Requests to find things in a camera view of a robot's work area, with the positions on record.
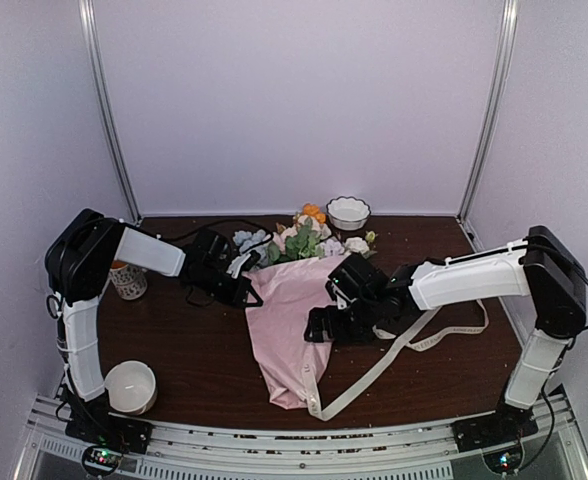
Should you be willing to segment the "blue flower bunch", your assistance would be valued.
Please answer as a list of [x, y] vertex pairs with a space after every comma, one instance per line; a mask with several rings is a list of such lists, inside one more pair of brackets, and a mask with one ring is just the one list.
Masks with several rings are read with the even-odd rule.
[[259, 251], [269, 243], [270, 239], [263, 229], [256, 231], [238, 230], [233, 234], [232, 241], [238, 253], [245, 254], [248, 251]]

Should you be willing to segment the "cream ribbon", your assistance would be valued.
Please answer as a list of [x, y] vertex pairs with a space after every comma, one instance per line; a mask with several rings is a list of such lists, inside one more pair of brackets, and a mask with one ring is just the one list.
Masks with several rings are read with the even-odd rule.
[[322, 406], [321, 395], [315, 377], [316, 369], [309, 360], [306, 360], [302, 366], [301, 375], [308, 413], [312, 417], [323, 422], [333, 419], [356, 398], [363, 394], [387, 370], [387, 368], [392, 365], [404, 348], [409, 348], [415, 352], [424, 352], [435, 347], [448, 335], [481, 334], [489, 325], [489, 316], [487, 309], [481, 300], [476, 300], [475, 303], [482, 313], [483, 324], [481, 326], [448, 326], [421, 341], [413, 342], [413, 339], [436, 316], [440, 311], [440, 308], [426, 311], [410, 326], [408, 330], [394, 340], [385, 355], [373, 367], [371, 367], [361, 378], [346, 389], [327, 407]]

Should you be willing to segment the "white purple flower bunch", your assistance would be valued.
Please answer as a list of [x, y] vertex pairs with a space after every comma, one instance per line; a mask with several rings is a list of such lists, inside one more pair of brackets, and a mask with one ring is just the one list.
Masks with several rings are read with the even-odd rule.
[[367, 231], [363, 237], [350, 237], [344, 241], [337, 237], [330, 237], [321, 242], [318, 247], [322, 257], [359, 254], [368, 259], [375, 254], [374, 243], [376, 239], [376, 232]]

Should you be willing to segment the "purple tissue paper sheet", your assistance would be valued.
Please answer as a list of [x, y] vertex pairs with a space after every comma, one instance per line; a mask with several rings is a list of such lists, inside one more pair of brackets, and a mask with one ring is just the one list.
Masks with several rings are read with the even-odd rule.
[[263, 300], [245, 310], [253, 356], [269, 401], [283, 409], [322, 410], [318, 382], [329, 363], [332, 344], [304, 339], [309, 312], [333, 304], [325, 289], [342, 256], [311, 258], [252, 272], [251, 284]]

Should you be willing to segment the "pink flower bunch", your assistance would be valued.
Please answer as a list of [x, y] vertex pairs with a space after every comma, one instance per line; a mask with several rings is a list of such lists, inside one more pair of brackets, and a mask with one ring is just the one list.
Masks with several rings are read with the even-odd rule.
[[290, 227], [277, 225], [267, 248], [269, 265], [325, 256], [322, 244], [331, 237], [330, 228], [314, 216], [298, 214]]

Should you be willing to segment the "orange flower stem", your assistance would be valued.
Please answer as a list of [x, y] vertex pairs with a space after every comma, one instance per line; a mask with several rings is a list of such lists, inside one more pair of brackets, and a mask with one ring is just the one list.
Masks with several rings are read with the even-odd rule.
[[315, 219], [319, 224], [326, 223], [326, 215], [318, 205], [306, 203], [303, 206], [302, 214]]

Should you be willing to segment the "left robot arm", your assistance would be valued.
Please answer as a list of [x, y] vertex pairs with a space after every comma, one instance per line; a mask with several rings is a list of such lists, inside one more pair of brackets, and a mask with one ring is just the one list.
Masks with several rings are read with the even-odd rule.
[[230, 242], [206, 224], [176, 239], [153, 235], [125, 221], [82, 210], [49, 247], [45, 268], [52, 291], [47, 300], [58, 328], [57, 347], [63, 358], [72, 421], [97, 444], [118, 433], [108, 413], [98, 349], [98, 307], [110, 269], [122, 262], [177, 279], [215, 301], [235, 308], [260, 307], [262, 298], [245, 273], [260, 256], [231, 254]]

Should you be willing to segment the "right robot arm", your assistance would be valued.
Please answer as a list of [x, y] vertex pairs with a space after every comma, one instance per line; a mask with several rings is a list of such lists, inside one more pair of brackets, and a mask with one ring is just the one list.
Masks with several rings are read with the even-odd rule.
[[585, 270], [565, 245], [546, 227], [532, 227], [522, 238], [502, 247], [445, 259], [426, 259], [386, 275], [363, 255], [342, 260], [325, 284], [332, 305], [310, 311], [304, 338], [323, 341], [389, 339], [391, 347], [359, 380], [323, 406], [310, 361], [302, 367], [308, 413], [329, 421], [364, 393], [400, 352], [423, 352], [448, 335], [477, 335], [480, 328], [450, 326], [423, 340], [418, 334], [440, 310], [474, 303], [484, 319], [488, 300], [522, 298], [536, 314], [519, 360], [508, 376], [486, 430], [504, 442], [524, 427], [547, 381], [560, 367], [572, 341], [586, 321]]

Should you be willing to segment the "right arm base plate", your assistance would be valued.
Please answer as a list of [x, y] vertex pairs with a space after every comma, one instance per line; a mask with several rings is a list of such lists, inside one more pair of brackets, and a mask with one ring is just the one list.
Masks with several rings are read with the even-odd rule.
[[457, 420], [452, 425], [459, 452], [486, 449], [515, 442], [539, 429], [531, 409], [503, 406], [493, 413]]

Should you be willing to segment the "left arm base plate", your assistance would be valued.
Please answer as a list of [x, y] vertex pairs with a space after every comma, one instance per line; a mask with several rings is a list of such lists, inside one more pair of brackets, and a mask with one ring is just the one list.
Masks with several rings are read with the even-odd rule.
[[122, 453], [145, 454], [152, 430], [152, 424], [142, 420], [73, 412], [65, 427], [65, 434]]

